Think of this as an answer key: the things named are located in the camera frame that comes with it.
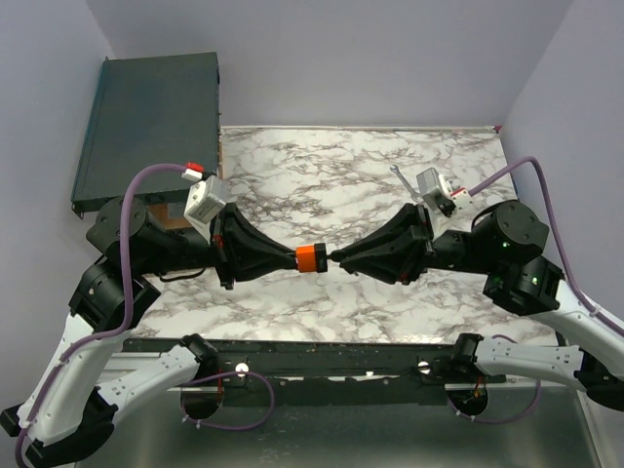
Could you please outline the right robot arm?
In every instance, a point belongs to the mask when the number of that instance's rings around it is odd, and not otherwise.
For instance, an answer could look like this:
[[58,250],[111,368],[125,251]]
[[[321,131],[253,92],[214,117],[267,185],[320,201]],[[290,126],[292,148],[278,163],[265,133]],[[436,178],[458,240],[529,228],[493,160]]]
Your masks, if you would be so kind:
[[543,249],[548,226],[517,200],[480,213],[470,231],[443,230],[423,205],[404,205],[386,224],[331,253],[350,274],[408,285],[430,269],[481,274],[494,305],[540,322],[567,345],[531,346],[463,333],[449,356],[429,365],[431,377],[468,382],[514,374],[582,391],[595,403],[623,409],[623,339],[573,293],[563,270]]

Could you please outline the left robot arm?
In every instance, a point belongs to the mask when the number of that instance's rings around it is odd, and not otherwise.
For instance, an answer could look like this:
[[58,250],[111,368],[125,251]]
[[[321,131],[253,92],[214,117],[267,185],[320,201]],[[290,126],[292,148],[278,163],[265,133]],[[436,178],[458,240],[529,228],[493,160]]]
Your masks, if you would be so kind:
[[254,228],[231,203],[200,235],[191,228],[168,230],[139,199],[120,197],[102,207],[87,238],[100,256],[70,299],[58,348],[31,396],[1,414],[2,427],[17,439],[21,467],[81,461],[155,394],[190,382],[204,385],[219,373],[217,350],[190,334],[154,363],[100,381],[111,356],[159,297],[150,275],[212,268],[231,288],[297,266],[292,249]]

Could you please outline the orange padlock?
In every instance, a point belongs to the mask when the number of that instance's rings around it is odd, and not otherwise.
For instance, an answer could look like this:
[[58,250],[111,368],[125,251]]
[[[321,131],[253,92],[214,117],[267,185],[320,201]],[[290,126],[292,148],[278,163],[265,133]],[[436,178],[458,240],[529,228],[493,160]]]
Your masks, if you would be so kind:
[[294,251],[294,258],[299,273],[325,273],[329,269],[325,243],[298,247]]

